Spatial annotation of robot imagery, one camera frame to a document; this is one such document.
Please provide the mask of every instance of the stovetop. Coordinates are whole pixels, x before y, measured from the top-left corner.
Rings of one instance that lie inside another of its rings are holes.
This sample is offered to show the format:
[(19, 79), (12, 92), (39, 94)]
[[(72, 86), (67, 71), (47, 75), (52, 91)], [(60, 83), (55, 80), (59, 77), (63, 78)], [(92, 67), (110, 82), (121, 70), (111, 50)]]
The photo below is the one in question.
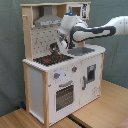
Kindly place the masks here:
[(61, 54), (61, 55), (47, 55), (40, 58), (34, 59), (34, 62), (43, 64), (45, 66), (51, 66), (53, 64), (58, 64), (69, 59), (73, 59), (73, 57)]

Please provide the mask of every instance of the oven handle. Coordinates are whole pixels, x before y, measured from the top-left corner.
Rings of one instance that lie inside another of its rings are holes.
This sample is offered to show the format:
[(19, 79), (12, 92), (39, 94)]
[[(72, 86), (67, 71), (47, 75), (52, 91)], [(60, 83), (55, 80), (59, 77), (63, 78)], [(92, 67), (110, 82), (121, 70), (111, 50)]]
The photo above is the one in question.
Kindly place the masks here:
[(83, 76), (83, 81), (84, 81), (84, 87), (82, 87), (82, 90), (85, 90), (86, 88), (86, 77), (85, 76)]
[(68, 83), (66, 83), (66, 84), (61, 84), (61, 85), (59, 85), (59, 87), (66, 87), (66, 86), (70, 85), (72, 82), (73, 82), (73, 81), (70, 80), (70, 81), (69, 81)]

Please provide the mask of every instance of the cabinet door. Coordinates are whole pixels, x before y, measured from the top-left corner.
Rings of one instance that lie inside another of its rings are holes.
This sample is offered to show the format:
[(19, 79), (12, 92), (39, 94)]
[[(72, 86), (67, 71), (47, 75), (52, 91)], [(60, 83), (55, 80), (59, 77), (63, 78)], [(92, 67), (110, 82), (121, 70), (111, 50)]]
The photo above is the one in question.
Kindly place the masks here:
[(82, 61), (80, 106), (99, 97), (102, 55)]

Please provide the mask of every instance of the oven window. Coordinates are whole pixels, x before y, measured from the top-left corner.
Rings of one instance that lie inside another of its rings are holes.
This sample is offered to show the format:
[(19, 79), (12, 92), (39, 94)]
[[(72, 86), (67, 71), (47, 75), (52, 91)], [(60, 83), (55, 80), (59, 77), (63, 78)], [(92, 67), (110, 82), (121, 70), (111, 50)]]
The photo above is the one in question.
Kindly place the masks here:
[(72, 7), (72, 12), (80, 16), (81, 7)]
[(68, 86), (56, 92), (56, 111), (73, 103), (73, 86)]

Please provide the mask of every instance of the sink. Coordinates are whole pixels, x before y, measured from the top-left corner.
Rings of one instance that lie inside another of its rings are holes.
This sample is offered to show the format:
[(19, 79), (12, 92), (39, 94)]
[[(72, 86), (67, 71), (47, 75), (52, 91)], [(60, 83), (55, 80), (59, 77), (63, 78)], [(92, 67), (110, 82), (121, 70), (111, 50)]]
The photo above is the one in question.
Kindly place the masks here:
[(94, 52), (94, 49), (86, 48), (86, 47), (77, 47), (73, 49), (68, 50), (68, 54), (74, 55), (74, 56), (82, 56), (90, 52)]

